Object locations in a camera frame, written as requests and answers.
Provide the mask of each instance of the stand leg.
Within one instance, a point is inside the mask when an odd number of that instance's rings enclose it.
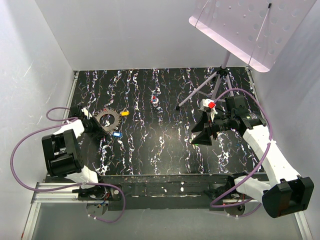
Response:
[[[221,76],[218,75],[217,78],[216,78],[216,83],[214,85],[214,89],[213,89],[213,93],[211,95],[211,99],[216,99],[216,96],[217,96],[217,92],[218,92],[218,89],[219,89],[219,86],[220,86],[220,83],[221,83]]]
[[[228,84],[228,88],[232,89],[232,85],[231,85],[231,82],[230,82],[229,74],[226,76],[226,83]],[[233,97],[234,96],[234,91],[231,91],[230,95],[231,95],[231,97]]]
[[[179,110],[180,107],[185,104],[193,95],[195,95],[200,89],[202,89],[209,81],[211,81],[211,79],[213,79],[215,76],[217,75],[217,73],[215,72],[214,74],[212,74],[210,77],[207,78],[207,80],[205,80],[200,86],[198,86],[198,88],[196,90],[194,90],[189,96],[186,97],[185,100],[183,100],[179,105],[177,105],[175,107],[175,110]]]

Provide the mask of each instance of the red object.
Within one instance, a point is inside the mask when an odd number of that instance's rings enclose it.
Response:
[[[216,106],[216,104],[213,103],[213,102],[210,102],[210,103],[208,104],[208,107],[211,108],[211,109],[213,109],[215,106]]]

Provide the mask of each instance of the black marble tabletop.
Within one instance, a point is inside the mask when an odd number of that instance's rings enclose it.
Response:
[[[96,139],[83,134],[78,139],[88,167],[100,175],[251,171],[258,159],[237,132],[220,133],[213,146],[190,144],[195,136],[191,129],[201,116],[198,103],[205,96],[196,94],[180,111],[175,110],[177,102],[214,71],[212,67],[80,71],[73,104],[82,104],[93,114],[105,108],[130,112],[121,118],[121,138],[108,134]],[[229,75],[233,87],[253,94],[243,67],[231,67]],[[227,89],[226,80],[221,83],[219,94]],[[210,82],[201,91],[210,93],[213,87]],[[152,96],[159,99],[158,107],[152,106]],[[257,111],[253,100],[245,98],[250,110]]]

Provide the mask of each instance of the yellow block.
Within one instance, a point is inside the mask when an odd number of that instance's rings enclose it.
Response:
[[[121,116],[122,117],[125,117],[125,116],[128,116],[129,115],[129,111],[122,111],[121,112]]]

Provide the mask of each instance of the white object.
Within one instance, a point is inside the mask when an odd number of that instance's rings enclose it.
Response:
[[[95,171],[90,170],[87,166],[84,166],[81,172],[69,174],[65,177],[75,183],[98,183],[98,175]],[[92,188],[92,185],[82,185],[82,189]]]
[[[83,108],[81,109],[81,111],[84,113],[84,115],[85,115],[88,119],[92,118],[92,115],[91,115],[91,113],[89,112],[88,108],[83,107]]]
[[[198,0],[189,22],[245,63],[252,55],[250,66],[258,72],[268,72],[315,2]],[[269,3],[272,5],[261,29]]]
[[[269,152],[262,163],[270,184],[260,182],[251,177],[236,188],[239,193],[246,194],[262,203],[264,190],[269,190],[280,184],[280,179],[285,179],[288,182],[298,178],[299,173],[285,159],[276,142],[269,140],[269,130],[266,126],[258,125],[251,130],[247,129],[243,139],[250,145],[259,160],[261,160],[267,144],[271,142]],[[244,178],[245,176],[238,177],[234,180],[234,183],[238,184]]]
[[[215,114],[216,114],[216,109],[215,109],[216,104],[212,99],[202,99],[199,107],[200,107],[200,110],[203,112],[207,112],[208,108],[211,109],[210,111],[211,121],[214,120]]]
[[[158,107],[159,98],[157,98],[156,96],[154,98],[152,97],[151,102],[154,107]]]
[[[80,135],[85,131],[84,125],[82,124],[81,120],[78,119],[74,122],[62,126],[58,131],[54,133],[54,135],[62,134],[64,131],[70,129],[73,129],[76,138],[80,137]]]

